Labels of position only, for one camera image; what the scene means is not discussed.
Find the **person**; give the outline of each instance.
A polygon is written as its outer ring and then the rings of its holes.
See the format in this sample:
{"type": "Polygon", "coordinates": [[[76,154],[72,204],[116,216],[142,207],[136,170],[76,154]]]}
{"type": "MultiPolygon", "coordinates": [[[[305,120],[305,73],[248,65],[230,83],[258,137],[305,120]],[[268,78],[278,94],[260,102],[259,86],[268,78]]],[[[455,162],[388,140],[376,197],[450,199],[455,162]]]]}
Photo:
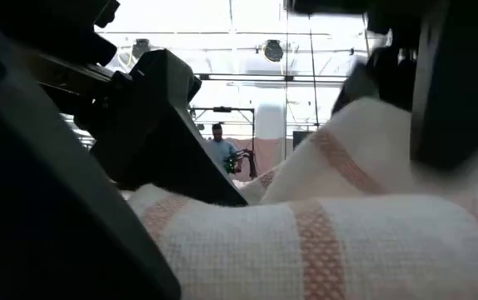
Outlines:
{"type": "MultiPolygon", "coordinates": [[[[226,168],[226,159],[229,158],[233,153],[236,153],[237,148],[228,141],[222,139],[222,126],[220,123],[214,124],[212,126],[213,139],[209,141],[210,147],[215,158],[221,165],[226,168]]],[[[242,159],[237,160],[235,171],[236,173],[241,172],[241,163],[242,159]]]]}

